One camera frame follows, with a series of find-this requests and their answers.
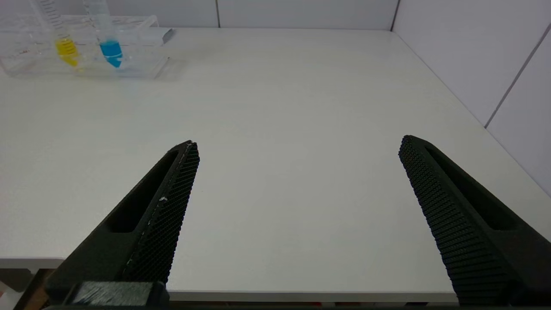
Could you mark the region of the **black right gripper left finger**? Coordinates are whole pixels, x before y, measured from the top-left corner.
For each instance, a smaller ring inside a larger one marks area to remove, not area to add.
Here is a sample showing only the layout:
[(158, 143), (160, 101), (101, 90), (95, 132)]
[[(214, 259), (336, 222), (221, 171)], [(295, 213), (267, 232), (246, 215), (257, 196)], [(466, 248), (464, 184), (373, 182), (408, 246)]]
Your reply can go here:
[(193, 141), (170, 149), (50, 275), (50, 301), (84, 281), (166, 284), (199, 163)]

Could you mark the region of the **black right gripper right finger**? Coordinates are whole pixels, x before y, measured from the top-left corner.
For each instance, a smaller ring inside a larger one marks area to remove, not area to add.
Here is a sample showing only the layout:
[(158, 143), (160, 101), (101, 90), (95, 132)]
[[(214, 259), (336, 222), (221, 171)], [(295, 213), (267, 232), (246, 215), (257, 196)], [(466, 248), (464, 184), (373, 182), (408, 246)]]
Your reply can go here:
[(461, 306), (549, 306), (551, 244), (435, 145), (398, 157)]

